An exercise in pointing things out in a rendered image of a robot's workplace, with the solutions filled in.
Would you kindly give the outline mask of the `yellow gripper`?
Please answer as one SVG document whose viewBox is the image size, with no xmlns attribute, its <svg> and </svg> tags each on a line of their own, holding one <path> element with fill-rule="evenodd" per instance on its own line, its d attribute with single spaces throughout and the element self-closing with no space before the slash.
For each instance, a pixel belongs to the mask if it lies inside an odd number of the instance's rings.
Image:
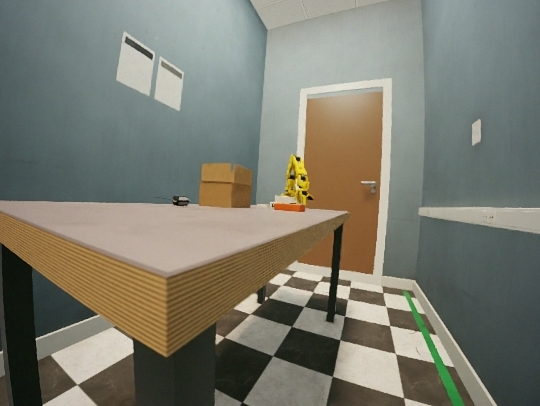
<svg viewBox="0 0 540 406">
<path fill-rule="evenodd" d="M 301 203 L 301 198 L 302 198 L 303 205 L 306 205 L 306 197 L 307 197 L 308 200 L 313 200 L 314 199 L 310 194 L 308 194 L 308 192 L 307 192 L 308 190 L 304 190 L 302 188 L 300 188 L 300 189 L 297 189 L 296 193 L 295 193 L 298 204 Z"/>
</svg>

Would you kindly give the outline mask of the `orange digital multimeter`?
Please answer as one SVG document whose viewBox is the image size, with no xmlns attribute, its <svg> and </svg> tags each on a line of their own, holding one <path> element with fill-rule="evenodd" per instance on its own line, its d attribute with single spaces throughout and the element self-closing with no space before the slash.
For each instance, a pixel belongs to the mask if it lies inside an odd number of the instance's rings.
<svg viewBox="0 0 540 406">
<path fill-rule="evenodd" d="M 274 210 L 284 210 L 284 211 L 296 211 L 296 212 L 305 212 L 305 205 L 290 203 L 274 203 Z"/>
</svg>

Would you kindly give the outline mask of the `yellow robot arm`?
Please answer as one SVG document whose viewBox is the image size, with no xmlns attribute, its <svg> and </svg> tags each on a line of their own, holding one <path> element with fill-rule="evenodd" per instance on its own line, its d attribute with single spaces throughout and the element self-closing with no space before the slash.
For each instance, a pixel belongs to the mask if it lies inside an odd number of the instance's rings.
<svg viewBox="0 0 540 406">
<path fill-rule="evenodd" d="M 295 188 L 296 188 L 296 179 L 297 179 L 297 186 L 299 188 L 302 188 L 304 190 L 309 190 L 309 182 L 307 180 L 307 173 L 304 169 L 304 163 L 302 158 L 300 156 L 294 157 L 295 155 L 291 155 L 290 163 L 288 165 L 287 170 L 287 187 L 285 187 L 285 190 L 287 191 L 286 194 L 281 194 L 281 196 L 288 196 L 290 194 L 290 197 L 296 197 L 295 196 Z M 297 163 L 298 162 L 298 163 Z M 299 164 L 300 162 L 300 164 Z M 301 170 L 303 169 L 303 170 Z M 294 170 L 294 175 L 290 175 L 291 171 Z M 301 182 L 301 180 L 304 180 L 304 182 Z M 289 185 L 290 184 L 290 185 Z"/>
</svg>

